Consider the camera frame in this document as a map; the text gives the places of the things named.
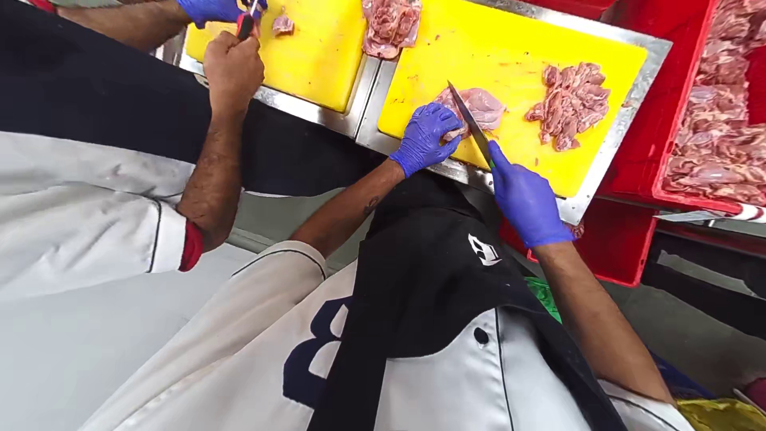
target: printed number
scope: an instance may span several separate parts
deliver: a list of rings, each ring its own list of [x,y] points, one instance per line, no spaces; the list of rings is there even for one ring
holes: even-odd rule
[[[351,297],[332,299],[325,302],[311,320],[311,334],[314,338],[295,346],[282,369],[282,395],[296,403],[315,409],[325,387],[325,379],[309,371],[309,365],[325,344],[340,341],[330,330],[332,319],[345,305],[351,304]]]

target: red plastic crate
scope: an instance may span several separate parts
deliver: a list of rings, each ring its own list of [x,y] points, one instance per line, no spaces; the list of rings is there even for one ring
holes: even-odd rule
[[[574,242],[574,246],[600,280],[636,287],[647,263],[657,224],[655,215],[654,209],[593,199],[583,217],[585,233]],[[500,238],[526,255],[527,259],[537,262],[532,250],[524,246],[505,219],[500,226]]]
[[[599,19],[615,0],[524,0],[524,2],[582,18]]]
[[[718,0],[623,0],[611,24],[669,40],[673,48],[638,110],[599,189],[600,194],[652,205],[739,213],[739,204],[662,190],[666,165],[686,108]],[[751,122],[766,120],[766,50],[751,54]]]

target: black apron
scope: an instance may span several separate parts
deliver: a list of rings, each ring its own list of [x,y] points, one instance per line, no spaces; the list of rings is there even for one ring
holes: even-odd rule
[[[494,250],[476,252],[469,235]],[[435,354],[497,307],[534,324],[543,357],[594,431],[625,429],[574,340],[478,212],[450,180],[418,173],[381,203],[360,245],[342,343],[308,430],[372,431],[386,358]]]

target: yellow cutting board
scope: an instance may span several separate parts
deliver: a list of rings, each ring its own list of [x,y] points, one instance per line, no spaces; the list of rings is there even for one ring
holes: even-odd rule
[[[271,25],[282,6],[295,22],[295,31],[274,37]],[[345,112],[362,60],[366,25],[361,0],[269,0],[260,37],[264,83]],[[222,30],[236,33],[237,25],[209,22],[202,30],[190,25],[186,53],[202,61],[208,42]]]
[[[401,138],[415,108],[431,102],[447,80],[464,90],[481,87],[508,105],[500,128],[488,133],[512,163],[544,176],[563,197],[577,194],[633,80],[647,57],[644,48],[464,0],[423,0],[417,42],[401,54],[378,121],[381,132]],[[541,145],[540,123],[524,114],[543,100],[542,71],[581,61],[600,64],[610,88],[609,113],[595,128],[578,135],[582,146],[557,153]],[[473,138],[460,143],[453,158],[488,169]]]

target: raw meat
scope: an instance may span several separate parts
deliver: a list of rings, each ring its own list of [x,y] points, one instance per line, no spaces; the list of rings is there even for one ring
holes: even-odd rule
[[[287,17],[284,6],[282,6],[282,15],[274,19],[271,31],[274,32],[275,36],[291,35],[295,31],[295,23]]]
[[[565,222],[564,225],[572,232],[574,239],[580,239],[583,235],[585,235],[585,224],[582,222],[582,220],[576,226],[570,225],[567,222]]]
[[[745,56],[766,44],[766,0],[722,0],[663,188],[766,205],[766,124],[748,126]]]
[[[580,63],[563,70],[547,66],[542,72],[542,80],[548,87],[545,100],[533,106],[524,118],[542,121],[540,141],[543,144],[555,137],[556,151],[578,148],[580,143],[575,135],[595,126],[609,111],[611,90],[601,86],[606,79],[601,66],[594,63]]]
[[[495,130],[500,127],[502,113],[506,111],[505,104],[500,100],[497,100],[489,93],[489,91],[482,88],[469,88],[468,90],[459,90],[458,92],[481,130]],[[460,118],[460,121],[463,121],[463,126],[460,129],[447,132],[447,134],[442,137],[443,140],[450,142],[457,136],[463,136],[463,139],[465,139],[471,134],[468,130],[468,123],[463,119],[460,110],[457,109],[455,99],[452,97],[452,92],[450,92],[449,87],[442,90],[442,92],[436,96],[434,102],[448,107],[458,118]]]
[[[362,0],[368,24],[364,52],[391,59],[403,47],[415,45],[422,9],[421,0]]]

